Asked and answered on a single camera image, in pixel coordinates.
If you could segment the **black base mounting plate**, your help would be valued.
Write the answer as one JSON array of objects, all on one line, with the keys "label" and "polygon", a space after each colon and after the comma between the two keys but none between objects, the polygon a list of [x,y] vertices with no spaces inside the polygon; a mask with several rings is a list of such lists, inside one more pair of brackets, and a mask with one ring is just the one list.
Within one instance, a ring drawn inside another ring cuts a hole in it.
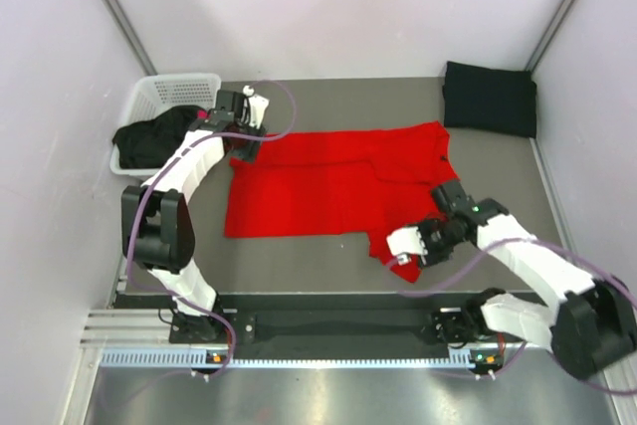
[{"label": "black base mounting plate", "polygon": [[491,342],[460,319],[435,323],[427,309],[242,310],[234,357],[245,360],[360,360],[446,358],[448,349]]}]

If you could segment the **folded black t shirt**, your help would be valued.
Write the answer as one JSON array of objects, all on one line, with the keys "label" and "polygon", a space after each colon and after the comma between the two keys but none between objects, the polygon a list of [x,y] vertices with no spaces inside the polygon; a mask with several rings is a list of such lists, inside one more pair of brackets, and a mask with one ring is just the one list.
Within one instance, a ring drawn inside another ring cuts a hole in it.
[{"label": "folded black t shirt", "polygon": [[537,85],[528,71],[449,61],[442,94],[446,127],[536,137]]}]

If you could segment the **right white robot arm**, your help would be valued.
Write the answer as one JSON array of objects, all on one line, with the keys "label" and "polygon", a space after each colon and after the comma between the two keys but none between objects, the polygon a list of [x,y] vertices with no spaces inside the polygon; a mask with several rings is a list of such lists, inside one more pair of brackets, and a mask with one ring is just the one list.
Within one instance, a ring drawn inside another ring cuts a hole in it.
[{"label": "right white robot arm", "polygon": [[493,198],[475,201],[457,180],[434,188],[441,218],[423,219],[387,238],[395,257],[420,266],[448,260],[470,243],[522,279],[540,298],[534,304],[488,289],[461,308],[467,334],[478,341],[497,332],[519,337],[553,354],[572,377],[584,380],[636,350],[636,318],[614,278],[604,279],[541,244]]}]

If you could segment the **black t shirt in basket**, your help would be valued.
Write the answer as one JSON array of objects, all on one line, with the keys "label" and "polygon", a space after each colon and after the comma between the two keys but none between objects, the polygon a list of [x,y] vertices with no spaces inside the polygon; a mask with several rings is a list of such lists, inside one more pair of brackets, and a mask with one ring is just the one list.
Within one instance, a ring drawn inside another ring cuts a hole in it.
[{"label": "black t shirt in basket", "polygon": [[121,169],[161,167],[182,143],[190,124],[204,109],[174,106],[159,116],[119,128],[112,138]]}]

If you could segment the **red t shirt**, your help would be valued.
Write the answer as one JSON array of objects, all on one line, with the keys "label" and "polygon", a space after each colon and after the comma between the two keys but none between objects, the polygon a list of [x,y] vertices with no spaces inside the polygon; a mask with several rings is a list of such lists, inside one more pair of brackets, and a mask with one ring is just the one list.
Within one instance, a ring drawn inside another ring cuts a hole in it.
[{"label": "red t shirt", "polygon": [[440,217],[431,190],[456,178],[449,132],[437,121],[395,129],[298,132],[233,159],[228,238],[363,233],[391,260],[393,231]]}]

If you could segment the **white plastic laundry basket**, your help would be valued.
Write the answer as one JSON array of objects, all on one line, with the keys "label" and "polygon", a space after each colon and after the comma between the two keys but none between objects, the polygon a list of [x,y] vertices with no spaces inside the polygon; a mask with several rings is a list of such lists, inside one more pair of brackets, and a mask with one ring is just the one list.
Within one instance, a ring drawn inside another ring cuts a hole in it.
[{"label": "white plastic laundry basket", "polygon": [[[220,88],[220,77],[211,73],[144,77],[134,85],[117,129],[137,121],[153,119],[174,106],[199,106],[208,110],[215,105]],[[121,169],[118,160],[117,147],[112,145],[110,171],[115,175],[140,180],[154,175],[164,165],[154,169]]]}]

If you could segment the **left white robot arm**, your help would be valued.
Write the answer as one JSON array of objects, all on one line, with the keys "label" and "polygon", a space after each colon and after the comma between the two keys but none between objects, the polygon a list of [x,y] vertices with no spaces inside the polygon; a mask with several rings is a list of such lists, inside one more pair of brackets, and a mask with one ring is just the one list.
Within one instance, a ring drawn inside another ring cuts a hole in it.
[{"label": "left white robot arm", "polygon": [[226,156],[256,159],[267,130],[268,99],[250,86],[220,90],[165,163],[121,196],[122,251],[165,287],[172,298],[172,343],[210,343],[228,336],[217,292],[194,260],[195,233],[188,203]]}]

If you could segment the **aluminium frame rail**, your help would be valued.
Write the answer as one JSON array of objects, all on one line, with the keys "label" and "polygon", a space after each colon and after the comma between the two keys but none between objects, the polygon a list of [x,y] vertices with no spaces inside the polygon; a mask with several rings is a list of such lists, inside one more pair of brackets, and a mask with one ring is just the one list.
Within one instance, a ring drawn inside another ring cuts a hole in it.
[{"label": "aluminium frame rail", "polygon": [[418,346],[458,346],[493,341],[494,331],[481,330],[458,310],[404,309],[264,309],[224,311],[215,319],[189,316],[177,310],[106,310],[91,313],[83,344],[125,346],[235,344],[245,354],[276,339],[292,344],[321,337],[341,343],[356,337],[390,338]]}]

